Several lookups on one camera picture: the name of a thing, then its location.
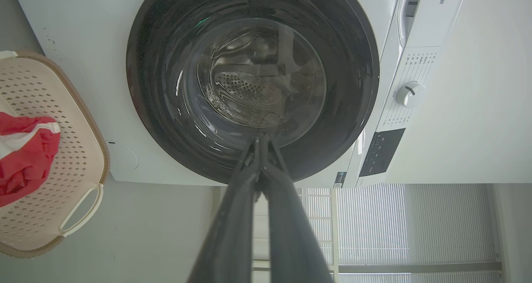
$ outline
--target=sticker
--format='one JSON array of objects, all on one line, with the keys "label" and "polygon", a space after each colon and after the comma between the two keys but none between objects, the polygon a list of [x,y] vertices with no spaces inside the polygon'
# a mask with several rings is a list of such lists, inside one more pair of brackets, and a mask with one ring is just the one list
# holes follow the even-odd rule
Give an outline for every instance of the sticker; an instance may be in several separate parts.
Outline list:
[{"label": "sticker", "polygon": [[347,172],[338,172],[338,174],[336,174],[336,180],[334,181],[334,186],[332,186],[332,188],[342,188],[342,186],[344,186],[346,174]]}]

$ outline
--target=control panel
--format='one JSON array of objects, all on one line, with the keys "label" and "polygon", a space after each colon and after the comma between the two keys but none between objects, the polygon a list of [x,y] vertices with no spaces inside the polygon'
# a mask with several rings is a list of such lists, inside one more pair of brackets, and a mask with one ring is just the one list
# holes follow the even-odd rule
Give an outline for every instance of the control panel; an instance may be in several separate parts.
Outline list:
[{"label": "control panel", "polygon": [[386,172],[401,141],[403,129],[376,132],[360,170],[360,177]]},{"label": "control panel", "polygon": [[[394,82],[386,99],[382,116],[379,120],[377,132],[405,128],[412,118],[415,106],[422,102],[425,92],[425,82],[431,72],[433,64],[438,58],[439,46],[405,48]],[[412,105],[404,103],[405,97],[410,96]]]}]

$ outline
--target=red cloth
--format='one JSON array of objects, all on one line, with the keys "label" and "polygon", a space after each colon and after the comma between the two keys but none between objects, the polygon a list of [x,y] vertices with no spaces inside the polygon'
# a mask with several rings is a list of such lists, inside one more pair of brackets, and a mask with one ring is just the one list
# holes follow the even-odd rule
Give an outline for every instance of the red cloth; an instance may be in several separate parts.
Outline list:
[{"label": "red cloth", "polygon": [[49,117],[0,112],[0,207],[37,190],[50,172],[60,129]]}]

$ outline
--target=laundry basket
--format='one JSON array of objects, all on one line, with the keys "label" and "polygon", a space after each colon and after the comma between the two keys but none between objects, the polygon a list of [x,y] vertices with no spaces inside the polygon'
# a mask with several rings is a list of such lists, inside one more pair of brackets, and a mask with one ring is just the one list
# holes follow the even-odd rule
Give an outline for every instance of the laundry basket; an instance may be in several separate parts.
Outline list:
[{"label": "laundry basket", "polygon": [[[59,151],[48,179],[35,192],[0,207],[0,252],[30,258],[49,251],[98,209],[109,158],[87,107],[64,72],[33,52],[0,52],[0,111],[49,116],[61,126]],[[89,211],[65,228],[79,204],[96,190]]]}]

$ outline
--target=washing machine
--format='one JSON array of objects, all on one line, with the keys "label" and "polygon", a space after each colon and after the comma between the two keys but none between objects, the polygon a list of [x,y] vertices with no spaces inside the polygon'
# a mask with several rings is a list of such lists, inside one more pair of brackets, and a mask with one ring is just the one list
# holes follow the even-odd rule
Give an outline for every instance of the washing machine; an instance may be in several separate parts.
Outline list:
[{"label": "washing machine", "polygon": [[19,0],[116,180],[224,185],[272,135],[297,187],[383,182],[462,0]]}]

